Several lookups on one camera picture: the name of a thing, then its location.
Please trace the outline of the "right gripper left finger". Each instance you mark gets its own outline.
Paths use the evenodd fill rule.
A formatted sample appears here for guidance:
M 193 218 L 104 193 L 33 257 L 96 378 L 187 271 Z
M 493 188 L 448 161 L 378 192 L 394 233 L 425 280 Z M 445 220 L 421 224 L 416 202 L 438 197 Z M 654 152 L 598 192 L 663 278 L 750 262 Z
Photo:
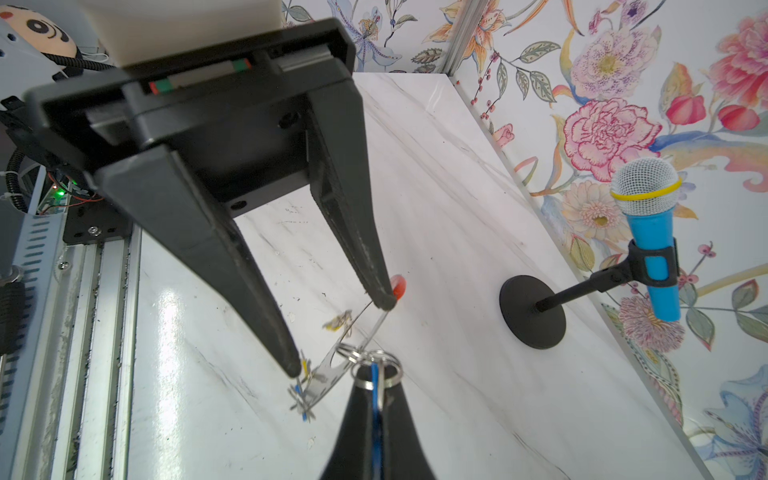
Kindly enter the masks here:
M 320 479 L 373 478 L 371 391 L 351 389 L 331 456 Z

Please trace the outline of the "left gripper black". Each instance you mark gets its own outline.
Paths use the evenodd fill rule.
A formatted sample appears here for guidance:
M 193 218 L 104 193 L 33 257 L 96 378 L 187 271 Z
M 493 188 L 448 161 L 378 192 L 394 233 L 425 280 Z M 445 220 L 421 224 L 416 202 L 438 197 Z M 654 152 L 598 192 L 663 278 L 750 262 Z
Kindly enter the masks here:
M 36 87 L 25 102 L 52 164 L 218 292 L 295 378 L 297 347 L 224 207 L 239 215 L 309 186 L 374 305 L 395 307 L 354 62 L 326 19 Z

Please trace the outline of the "toy microphone blue yellow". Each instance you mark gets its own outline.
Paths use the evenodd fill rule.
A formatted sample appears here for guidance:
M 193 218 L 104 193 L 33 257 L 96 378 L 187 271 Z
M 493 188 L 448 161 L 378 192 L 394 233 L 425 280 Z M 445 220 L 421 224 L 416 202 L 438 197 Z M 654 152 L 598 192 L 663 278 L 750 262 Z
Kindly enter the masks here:
M 671 164 L 647 157 L 622 166 L 609 190 L 632 234 L 629 257 L 634 280 L 647 287 L 653 313 L 664 322 L 681 318 L 673 232 L 681 185 Z

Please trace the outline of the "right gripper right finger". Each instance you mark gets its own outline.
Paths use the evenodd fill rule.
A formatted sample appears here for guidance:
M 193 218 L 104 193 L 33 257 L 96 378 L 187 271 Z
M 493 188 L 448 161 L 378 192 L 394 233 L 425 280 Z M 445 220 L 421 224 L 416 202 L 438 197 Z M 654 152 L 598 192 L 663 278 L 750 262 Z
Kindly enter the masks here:
M 379 478 L 434 479 L 400 381 L 387 374 L 379 389 Z

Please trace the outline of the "blue key tag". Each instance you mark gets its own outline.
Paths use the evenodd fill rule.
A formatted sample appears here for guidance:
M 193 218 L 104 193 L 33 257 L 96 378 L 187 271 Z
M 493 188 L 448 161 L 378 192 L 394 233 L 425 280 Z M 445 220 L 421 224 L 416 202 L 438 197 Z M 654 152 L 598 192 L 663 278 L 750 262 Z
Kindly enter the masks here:
M 383 478 L 383 447 L 382 447 L 382 409 L 384 402 L 384 387 L 385 380 L 384 367 L 379 362 L 374 362 L 371 365 L 372 375 L 372 478 L 374 480 L 381 480 Z

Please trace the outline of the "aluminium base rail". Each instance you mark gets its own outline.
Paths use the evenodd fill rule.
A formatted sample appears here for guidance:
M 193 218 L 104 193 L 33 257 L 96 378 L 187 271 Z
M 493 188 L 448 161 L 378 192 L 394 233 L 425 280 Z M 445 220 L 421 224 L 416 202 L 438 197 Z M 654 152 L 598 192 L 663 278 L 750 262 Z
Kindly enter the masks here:
M 12 261 L 26 292 L 18 350 L 1 362 L 5 479 L 128 473 L 142 232 L 94 227 L 66 244 L 73 192 L 38 174 Z

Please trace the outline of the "cartoon face plush toy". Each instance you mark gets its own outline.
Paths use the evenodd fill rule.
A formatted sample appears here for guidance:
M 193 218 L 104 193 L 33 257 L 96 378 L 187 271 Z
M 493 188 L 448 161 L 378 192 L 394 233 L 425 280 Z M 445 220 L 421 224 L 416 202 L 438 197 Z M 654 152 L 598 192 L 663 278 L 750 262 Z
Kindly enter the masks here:
M 26 7 L 1 6 L 1 25 L 11 32 L 8 40 L 23 39 L 44 54 L 68 58 L 80 58 L 81 53 L 71 37 L 56 23 L 44 15 Z

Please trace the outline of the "metal keyring with red handle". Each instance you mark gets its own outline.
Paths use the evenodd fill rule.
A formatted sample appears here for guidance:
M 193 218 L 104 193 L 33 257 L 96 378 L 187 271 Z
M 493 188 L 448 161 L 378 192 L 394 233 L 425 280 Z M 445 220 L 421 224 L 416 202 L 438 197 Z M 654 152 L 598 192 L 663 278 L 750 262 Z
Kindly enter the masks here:
M 288 390 L 296 411 L 304 422 L 315 419 L 313 409 L 346 375 L 353 375 L 362 366 L 379 362 L 387 374 L 396 381 L 404 376 L 401 362 L 392 354 L 373 347 L 373 340 L 389 316 L 389 312 L 376 307 L 371 300 L 359 311 L 352 311 L 352 321 L 337 332 L 339 337 L 331 344 L 324 358 L 313 365 L 302 355 L 301 374 Z

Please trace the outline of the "yellow key tag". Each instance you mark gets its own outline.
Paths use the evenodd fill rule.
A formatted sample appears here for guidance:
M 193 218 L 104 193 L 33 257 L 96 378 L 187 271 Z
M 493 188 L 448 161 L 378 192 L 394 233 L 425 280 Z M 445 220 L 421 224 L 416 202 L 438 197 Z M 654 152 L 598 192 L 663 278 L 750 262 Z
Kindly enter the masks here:
M 343 328 L 346 328 L 352 321 L 352 311 L 346 310 L 343 313 L 335 316 L 330 321 L 324 323 L 322 328 L 326 331 L 337 332 Z

